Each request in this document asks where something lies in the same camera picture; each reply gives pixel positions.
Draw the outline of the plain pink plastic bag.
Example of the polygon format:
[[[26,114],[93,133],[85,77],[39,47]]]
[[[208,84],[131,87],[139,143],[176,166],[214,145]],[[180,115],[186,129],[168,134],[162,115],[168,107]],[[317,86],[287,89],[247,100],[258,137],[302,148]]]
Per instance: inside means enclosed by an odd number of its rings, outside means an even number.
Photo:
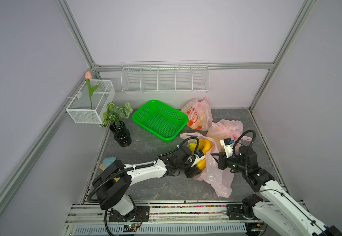
[[[211,148],[205,153],[206,167],[200,174],[194,176],[193,179],[205,181],[206,183],[210,184],[218,197],[229,198],[232,193],[231,185],[235,174],[231,173],[229,169],[220,170],[218,168],[218,163],[212,155],[221,151],[220,143],[216,142],[211,137],[206,137],[197,132],[180,134],[180,138],[184,140],[194,136],[199,139],[209,140]]]

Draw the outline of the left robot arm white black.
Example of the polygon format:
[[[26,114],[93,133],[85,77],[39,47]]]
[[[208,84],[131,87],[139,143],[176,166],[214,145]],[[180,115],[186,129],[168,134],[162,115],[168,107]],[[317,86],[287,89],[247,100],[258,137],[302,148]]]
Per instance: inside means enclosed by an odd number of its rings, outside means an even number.
[[[144,213],[126,194],[130,186],[150,179],[174,176],[178,171],[192,178],[202,172],[198,166],[203,160],[203,151],[190,150],[186,146],[160,154],[156,160],[147,163],[124,164],[116,157],[110,157],[104,171],[92,182],[93,189],[86,201],[98,203],[102,210],[111,209],[121,222],[133,221]]]

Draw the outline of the yellow banana bunch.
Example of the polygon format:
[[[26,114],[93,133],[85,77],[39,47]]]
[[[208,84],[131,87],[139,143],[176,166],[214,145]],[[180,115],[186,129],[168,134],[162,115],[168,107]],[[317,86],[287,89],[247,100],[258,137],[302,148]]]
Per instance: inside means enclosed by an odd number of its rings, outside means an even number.
[[[208,139],[200,139],[199,140],[199,145],[197,147],[197,151],[198,150],[202,150],[202,152],[206,155],[207,152],[211,149],[211,142]],[[203,170],[206,167],[206,160],[202,160],[200,161],[197,166],[194,166],[199,168],[200,170]]]

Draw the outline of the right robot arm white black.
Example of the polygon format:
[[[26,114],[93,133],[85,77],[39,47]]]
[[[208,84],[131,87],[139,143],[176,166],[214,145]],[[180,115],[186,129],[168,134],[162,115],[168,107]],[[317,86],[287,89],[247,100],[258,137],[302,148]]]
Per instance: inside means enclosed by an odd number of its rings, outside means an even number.
[[[241,173],[254,194],[243,199],[241,213],[257,218],[281,236],[341,236],[335,226],[327,226],[294,200],[265,169],[258,166],[257,154],[241,146],[239,153],[218,153],[219,169]]]

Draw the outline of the printed pink plastic bag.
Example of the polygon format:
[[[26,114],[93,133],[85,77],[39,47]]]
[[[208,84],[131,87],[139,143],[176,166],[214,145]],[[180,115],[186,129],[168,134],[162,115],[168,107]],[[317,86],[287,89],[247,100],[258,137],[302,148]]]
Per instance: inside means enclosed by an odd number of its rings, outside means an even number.
[[[243,133],[243,123],[241,121],[221,120],[217,123],[212,123],[208,129],[206,137],[212,138],[219,152],[223,152],[224,148],[220,141],[226,138],[231,138],[236,141]]]
[[[208,102],[208,97],[202,100],[193,98],[182,107],[181,112],[188,117],[188,127],[193,130],[208,131],[213,120],[211,107]]]

